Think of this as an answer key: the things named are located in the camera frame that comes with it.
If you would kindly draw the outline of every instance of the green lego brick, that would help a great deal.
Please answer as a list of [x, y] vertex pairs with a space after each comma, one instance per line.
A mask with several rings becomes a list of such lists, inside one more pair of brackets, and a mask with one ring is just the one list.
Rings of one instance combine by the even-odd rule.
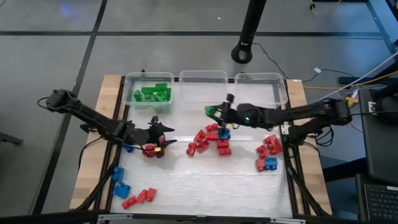
[[155, 92], [155, 88], [154, 87], [141, 87], [141, 92], [143, 94], [145, 94], [145, 93], [153, 93], [153, 92]]
[[142, 101], [142, 95], [141, 92], [139, 90], [134, 91], [134, 98], [136, 99], [137, 102], [141, 102]]
[[212, 106], [205, 107], [206, 116], [214, 116], [216, 114], [216, 112], [217, 112], [216, 108], [214, 108]]

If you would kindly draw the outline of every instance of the black pole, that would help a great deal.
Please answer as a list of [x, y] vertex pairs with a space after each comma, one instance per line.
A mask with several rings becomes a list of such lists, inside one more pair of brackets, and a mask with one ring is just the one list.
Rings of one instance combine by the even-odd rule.
[[231, 52], [231, 57], [235, 62], [249, 63], [251, 61], [253, 57], [251, 45], [265, 5], [266, 0], [250, 0], [239, 42]]

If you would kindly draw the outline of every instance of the power cord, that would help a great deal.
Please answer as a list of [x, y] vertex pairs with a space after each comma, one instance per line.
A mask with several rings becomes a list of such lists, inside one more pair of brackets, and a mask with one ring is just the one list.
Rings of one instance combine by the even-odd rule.
[[274, 63], [274, 65], [276, 65], [276, 67], [278, 67], [278, 69], [280, 70], [280, 72], [282, 72], [283, 76], [284, 76], [286, 79], [291, 79], [291, 78], [289, 78], [289, 77], [284, 73], [284, 71], [279, 67], [278, 63], [268, 55], [268, 53], [266, 52], [266, 50], [264, 50], [264, 48], [262, 47], [261, 44], [259, 44], [259, 43], [253, 43], [253, 44], [254, 44], [254, 45], [260, 46], [262, 52], [267, 56], [267, 58], [268, 58], [272, 63]]
[[355, 76], [353, 76], [353, 75], [350, 74], [350, 73], [346, 73], [346, 72], [342, 72], [342, 71], [338, 71], [338, 70], [332, 70], [332, 69], [327, 69], [327, 68], [325, 68], [325, 69], [321, 69], [321, 72], [319, 72], [319, 73], [317, 73], [316, 75], [314, 75], [311, 79], [309, 79], [309, 80], [304, 80], [302, 83], [312, 81], [314, 78], [316, 78], [316, 77], [317, 77], [319, 74], [321, 74], [323, 71], [342, 73], [342, 74], [349, 75], [349, 76], [355, 78]]

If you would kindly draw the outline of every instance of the white cable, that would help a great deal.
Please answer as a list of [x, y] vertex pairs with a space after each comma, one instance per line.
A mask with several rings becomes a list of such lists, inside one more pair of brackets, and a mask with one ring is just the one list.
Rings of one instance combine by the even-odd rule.
[[325, 99], [326, 97], [331, 96], [331, 95], [337, 93], [337, 92], [340, 91], [340, 90], [344, 90], [345, 88], [350, 87], [351, 85], [354, 85], [355, 83], [357, 83], [357, 82], [359, 82], [360, 80], [364, 79], [364, 78], [367, 77], [368, 75], [372, 74], [374, 71], [376, 71], [378, 68], [380, 68], [381, 66], [383, 66], [386, 62], [388, 62], [390, 59], [392, 59], [392, 58], [395, 57], [396, 55], [398, 55], [398, 52], [396, 52], [395, 54], [391, 55], [391, 57], [387, 58], [387, 60], [383, 61], [383, 63], [381, 63], [380, 65], [378, 65], [376, 68], [372, 69], [372, 70], [371, 70], [370, 72], [368, 72], [366, 75], [362, 76], [361, 78], [359, 78], [359, 79], [353, 81], [352, 83], [350, 83], [350, 84], [348, 84], [348, 85], [346, 85], [346, 86], [344, 86], [344, 87], [341, 87], [340, 89], [334, 91], [333, 93], [327, 94], [326, 96], [320, 98], [318, 101], [323, 100], [323, 99]]

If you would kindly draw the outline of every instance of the toy brick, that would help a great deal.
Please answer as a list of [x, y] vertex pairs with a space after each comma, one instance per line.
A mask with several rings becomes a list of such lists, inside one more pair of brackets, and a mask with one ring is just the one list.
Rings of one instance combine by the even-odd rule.
[[228, 156], [228, 155], [231, 155], [231, 154], [232, 154], [232, 151], [231, 151], [230, 148], [218, 149], [218, 155], [219, 156]]
[[124, 174], [124, 169], [122, 167], [115, 167], [113, 169], [112, 180], [122, 182], [123, 174]]
[[256, 168], [258, 172], [264, 171], [266, 169], [266, 163], [264, 159], [256, 160]]
[[217, 140], [217, 149], [229, 148], [228, 140]]
[[130, 197], [129, 199], [125, 200], [125, 201], [122, 203], [122, 207], [123, 207], [124, 209], [128, 209], [129, 207], [131, 207], [132, 205], [134, 205], [136, 202], [137, 202], [136, 196], [132, 196], [132, 197]]
[[271, 155], [276, 155], [283, 152], [282, 146], [280, 146], [280, 143], [275, 135], [266, 137], [264, 143], [267, 145], [269, 154]]
[[206, 133], [206, 139], [208, 141], [217, 141], [218, 140], [218, 134], [217, 133], [207, 132]]
[[114, 189], [113, 194], [126, 199], [130, 192], [130, 186], [124, 183], [119, 183]]
[[229, 133], [228, 128], [219, 128], [218, 129], [218, 138], [220, 140], [230, 140], [231, 134]]
[[156, 189], [149, 188], [148, 189], [148, 193], [147, 193], [147, 198], [146, 198], [147, 201], [151, 202], [154, 199], [155, 194], [156, 194]]
[[187, 154], [189, 156], [193, 156], [195, 154], [195, 150], [197, 149], [197, 144], [195, 142], [191, 142], [188, 144]]
[[199, 143], [197, 146], [197, 151], [199, 153], [202, 153], [203, 151], [205, 151], [206, 149], [209, 148], [210, 143], [207, 140], [204, 140], [203, 142]]
[[203, 130], [200, 130], [193, 140], [197, 143], [201, 143], [205, 138], [205, 132]]
[[218, 129], [218, 124], [217, 123], [210, 124], [210, 125], [206, 126], [206, 130], [208, 132], [217, 131], [217, 129]]

